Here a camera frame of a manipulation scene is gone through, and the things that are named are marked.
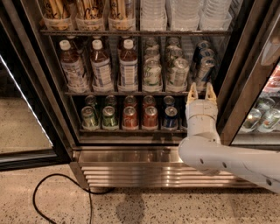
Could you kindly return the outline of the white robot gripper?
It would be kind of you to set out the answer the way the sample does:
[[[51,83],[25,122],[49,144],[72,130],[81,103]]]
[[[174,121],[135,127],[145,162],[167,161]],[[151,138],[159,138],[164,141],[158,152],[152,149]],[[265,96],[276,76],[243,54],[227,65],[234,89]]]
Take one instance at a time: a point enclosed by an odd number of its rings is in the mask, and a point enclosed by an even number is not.
[[[221,142],[216,129],[218,107],[213,85],[206,84],[205,100],[199,99],[196,83],[189,89],[186,101],[185,116],[187,121],[187,136],[200,136],[206,139]]]

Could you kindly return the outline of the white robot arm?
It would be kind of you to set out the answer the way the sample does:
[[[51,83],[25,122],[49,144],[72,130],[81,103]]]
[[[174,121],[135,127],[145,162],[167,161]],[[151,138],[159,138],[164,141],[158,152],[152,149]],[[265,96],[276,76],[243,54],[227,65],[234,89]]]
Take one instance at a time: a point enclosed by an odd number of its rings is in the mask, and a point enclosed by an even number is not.
[[[273,150],[230,147],[221,143],[216,129],[218,106],[213,86],[200,99],[190,86],[185,104],[187,137],[178,145],[180,159],[206,175],[229,172],[274,193],[280,193],[280,154]]]

